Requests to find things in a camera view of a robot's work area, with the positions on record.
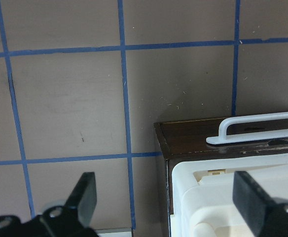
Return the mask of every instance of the plastic handle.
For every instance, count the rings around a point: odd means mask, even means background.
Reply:
[[[271,121],[278,119],[288,119],[288,112],[227,118],[224,119],[219,125],[218,137],[208,137],[207,142],[210,144],[226,144],[226,143],[255,141],[255,140],[280,138],[288,136],[288,129],[254,132],[247,134],[236,134],[236,135],[226,134],[227,128],[232,124],[245,123],[245,122]]]

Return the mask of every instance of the white lid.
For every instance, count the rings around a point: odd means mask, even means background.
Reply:
[[[271,197],[288,199],[288,154],[182,162],[172,174],[172,237],[253,236],[233,204],[235,170],[248,171]]]

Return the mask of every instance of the white plastic part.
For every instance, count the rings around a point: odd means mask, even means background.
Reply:
[[[288,154],[181,162],[172,173],[172,237],[253,237],[233,204],[235,170],[248,171],[271,197],[288,199]]]
[[[218,145],[218,144],[248,142],[248,141],[288,137],[288,129],[235,134],[235,135],[226,134],[227,128],[232,124],[271,121],[278,119],[288,119],[288,112],[264,114],[264,115],[249,115],[249,116],[240,116],[224,119],[219,125],[218,137],[208,137],[207,143]]]

